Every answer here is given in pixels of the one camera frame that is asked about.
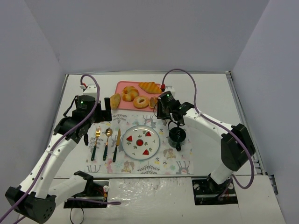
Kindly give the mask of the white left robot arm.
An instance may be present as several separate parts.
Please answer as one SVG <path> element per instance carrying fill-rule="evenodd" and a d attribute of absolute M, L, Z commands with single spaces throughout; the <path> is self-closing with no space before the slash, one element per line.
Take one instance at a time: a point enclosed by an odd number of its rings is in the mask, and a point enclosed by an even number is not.
<path fill-rule="evenodd" d="M 29 175 L 17 187 L 9 187 L 5 197 L 17 213 L 39 224 L 52 216 L 54 209 L 71 196 L 87 192 L 93 177 L 75 172 L 61 187 L 51 188 L 52 181 L 69 153 L 81 139 L 88 144 L 88 130 L 93 123 L 111 121 L 110 98 L 105 98 L 105 110 L 95 96 L 76 96 L 76 109 L 64 116 L 54 129 L 50 144 Z"/>

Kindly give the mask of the small round bun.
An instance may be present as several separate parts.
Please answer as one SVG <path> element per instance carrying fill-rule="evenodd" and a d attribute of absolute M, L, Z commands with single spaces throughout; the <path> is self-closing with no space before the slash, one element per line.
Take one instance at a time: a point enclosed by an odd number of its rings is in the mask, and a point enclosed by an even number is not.
<path fill-rule="evenodd" d="M 157 97 L 151 97 L 151 98 L 149 99 L 149 107 L 150 107 L 151 109 L 154 109 L 155 106 L 156 106 L 156 104 L 157 104 L 157 101 L 158 101 L 158 98 L 157 98 Z"/>

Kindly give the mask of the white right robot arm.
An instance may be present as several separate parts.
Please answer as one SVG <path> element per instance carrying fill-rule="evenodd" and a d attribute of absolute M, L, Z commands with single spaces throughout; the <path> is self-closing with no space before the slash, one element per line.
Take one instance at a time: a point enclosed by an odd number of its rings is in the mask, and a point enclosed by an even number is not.
<path fill-rule="evenodd" d="M 254 180 L 255 167 L 252 156 L 256 150 L 245 125 L 236 126 L 221 122 L 201 112 L 196 105 L 175 100 L 170 91 L 164 92 L 157 100 L 157 117 L 173 119 L 179 124 L 193 127 L 219 143 L 221 147 L 221 163 L 208 176 L 210 182 L 222 185 L 228 178 L 236 178 L 237 172 L 246 162 L 249 162 L 251 174 L 246 186 L 249 188 Z"/>

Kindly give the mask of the ring bagel bread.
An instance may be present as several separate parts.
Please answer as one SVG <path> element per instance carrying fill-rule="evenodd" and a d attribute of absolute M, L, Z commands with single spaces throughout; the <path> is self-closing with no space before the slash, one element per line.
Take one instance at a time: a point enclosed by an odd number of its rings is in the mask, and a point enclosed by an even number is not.
<path fill-rule="evenodd" d="M 137 96 L 133 100 L 133 106 L 137 109 L 143 109 L 149 106 L 149 99 L 146 96 Z"/>

